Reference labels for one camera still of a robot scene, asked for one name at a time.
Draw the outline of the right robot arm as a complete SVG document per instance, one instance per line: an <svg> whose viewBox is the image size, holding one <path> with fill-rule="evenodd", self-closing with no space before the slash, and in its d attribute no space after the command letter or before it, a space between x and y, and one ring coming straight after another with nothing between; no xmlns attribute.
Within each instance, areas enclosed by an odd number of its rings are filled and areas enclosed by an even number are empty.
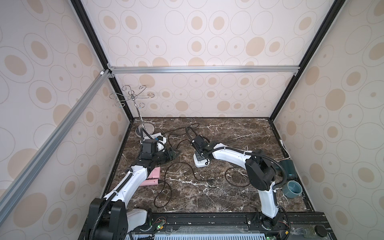
<svg viewBox="0 0 384 240"><path fill-rule="evenodd" d="M267 157L262 151L242 151L221 143L197 143L194 161L200 168L202 161L213 159L235 164L247 171L250 184L258 190L261 201L261 214L258 217L263 228L272 230L281 219L280 206L277 202L276 189L287 182L287 173L280 163Z"/></svg>

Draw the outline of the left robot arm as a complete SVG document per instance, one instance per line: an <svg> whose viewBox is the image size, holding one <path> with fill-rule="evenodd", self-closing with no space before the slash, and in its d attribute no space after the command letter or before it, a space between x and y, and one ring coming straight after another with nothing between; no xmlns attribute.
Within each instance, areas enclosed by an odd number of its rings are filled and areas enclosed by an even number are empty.
<svg viewBox="0 0 384 240"><path fill-rule="evenodd" d="M91 202L85 239L124 240L129 232L147 224L151 220L147 210L133 209L127 212L127 205L157 166L170 162L177 156L173 148L166 148L159 140L144 140L138 157L121 182L103 198L95 198Z"/></svg>

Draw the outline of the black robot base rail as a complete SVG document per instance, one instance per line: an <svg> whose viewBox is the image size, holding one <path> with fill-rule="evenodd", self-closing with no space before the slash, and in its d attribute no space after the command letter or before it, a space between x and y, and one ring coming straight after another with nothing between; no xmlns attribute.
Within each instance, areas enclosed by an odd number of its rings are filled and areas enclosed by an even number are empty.
<svg viewBox="0 0 384 240"><path fill-rule="evenodd" d="M147 224L129 232L124 240L175 239L253 239L261 235L263 240L304 240L305 233L314 231L316 225L324 226L328 235L313 240L334 240L336 235L324 213L281 212L281 219L272 230L263 228L258 217L251 213L152 213ZM87 222L80 238L85 240Z"/></svg>

